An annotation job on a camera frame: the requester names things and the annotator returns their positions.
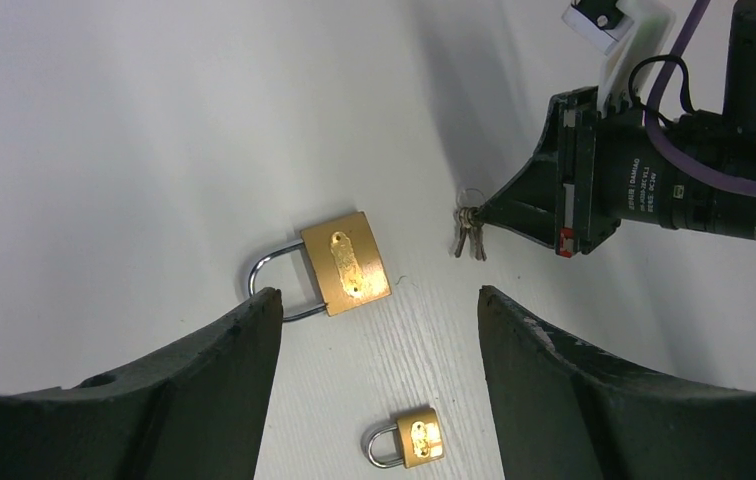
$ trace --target red component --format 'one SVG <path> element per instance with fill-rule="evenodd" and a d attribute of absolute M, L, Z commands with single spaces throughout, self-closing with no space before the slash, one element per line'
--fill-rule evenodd
<path fill-rule="evenodd" d="M 572 258 L 575 254 L 575 231 L 571 228 L 562 228 L 560 242 L 558 242 L 558 255 Z"/>

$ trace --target black mount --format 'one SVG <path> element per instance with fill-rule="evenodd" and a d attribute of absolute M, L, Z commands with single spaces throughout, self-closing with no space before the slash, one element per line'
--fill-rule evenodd
<path fill-rule="evenodd" d="M 574 0 L 573 8 L 602 30 L 615 29 L 625 17 L 625 14 L 616 8 L 616 0 Z M 600 24 L 601 17 L 606 18 L 607 21 Z"/>
<path fill-rule="evenodd" d="M 620 220 L 605 215 L 594 200 L 596 87 L 561 93 L 549 101 L 543 134 L 534 155 L 479 210 L 483 223 L 508 229 L 558 255 L 588 254 L 613 235 Z M 640 122 L 640 112 L 606 120 Z"/>

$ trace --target key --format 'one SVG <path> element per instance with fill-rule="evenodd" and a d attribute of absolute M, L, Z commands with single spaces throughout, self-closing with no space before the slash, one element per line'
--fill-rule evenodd
<path fill-rule="evenodd" d="M 478 224 L 472 228 L 472 248 L 475 255 L 475 259 L 480 262 L 487 261 L 487 253 L 484 252 L 484 228 L 483 225 Z"/>
<path fill-rule="evenodd" d="M 466 243 L 466 237 L 469 236 L 469 229 L 464 227 L 460 220 L 460 210 L 455 212 L 455 220 L 457 220 L 458 224 L 457 235 L 455 236 L 455 258 L 460 258 L 463 253 L 463 246 Z"/>

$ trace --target small brass padlock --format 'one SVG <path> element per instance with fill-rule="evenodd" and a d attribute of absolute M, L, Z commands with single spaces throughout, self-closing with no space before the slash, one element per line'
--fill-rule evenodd
<path fill-rule="evenodd" d="M 248 295 L 254 295 L 260 269 L 275 257 L 305 249 L 322 293 L 322 305 L 284 318 L 293 322 L 322 311 L 343 313 L 390 293 L 381 254 L 366 215 L 358 212 L 301 231 L 301 240 L 284 245 L 258 260 L 248 276 Z"/>
<path fill-rule="evenodd" d="M 391 432 L 398 432 L 402 447 L 401 457 L 388 461 L 379 460 L 372 452 L 372 446 L 378 437 Z M 366 458 L 378 468 L 399 465 L 413 468 L 439 460 L 443 456 L 443 432 L 440 430 L 437 412 L 430 407 L 399 417 L 395 424 L 387 425 L 372 434 L 366 444 Z"/>

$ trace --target padlock shackle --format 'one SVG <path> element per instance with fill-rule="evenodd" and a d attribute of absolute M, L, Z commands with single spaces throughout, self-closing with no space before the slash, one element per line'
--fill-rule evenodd
<path fill-rule="evenodd" d="M 257 262 L 254 263 L 254 266 L 251 267 L 251 271 L 248 274 L 248 282 L 247 282 L 247 293 L 248 297 L 251 298 L 254 296 L 255 288 L 254 284 L 257 280 L 257 274 L 260 272 L 260 269 L 263 268 L 264 265 L 269 263 L 270 261 L 274 260 L 277 257 L 280 257 L 281 255 L 286 255 L 290 252 L 294 252 L 296 250 L 300 250 L 304 248 L 304 240 L 298 239 L 294 240 L 277 250 L 270 252 L 263 257 L 261 257 Z M 322 313 L 326 311 L 325 304 L 317 305 L 313 308 L 307 309 L 303 312 L 297 313 L 295 315 L 290 315 L 289 317 L 284 317 L 284 323 L 287 322 L 295 322 L 297 320 L 301 320 L 303 318 L 311 317 L 313 315 L 316 315 L 317 313 Z"/>
<path fill-rule="evenodd" d="M 404 465 L 404 459 L 402 457 L 399 457 L 395 460 L 390 460 L 389 462 L 382 462 L 381 460 L 375 458 L 375 454 L 372 453 L 372 445 L 375 444 L 375 440 L 378 440 L 378 437 L 384 435 L 385 433 L 395 432 L 398 429 L 399 426 L 396 424 L 387 425 L 386 427 L 382 427 L 380 430 L 373 433 L 371 437 L 369 437 L 369 442 L 367 442 L 366 444 L 366 458 L 369 459 L 369 463 L 375 465 L 378 468 L 393 468 L 398 467 L 399 465 Z"/>

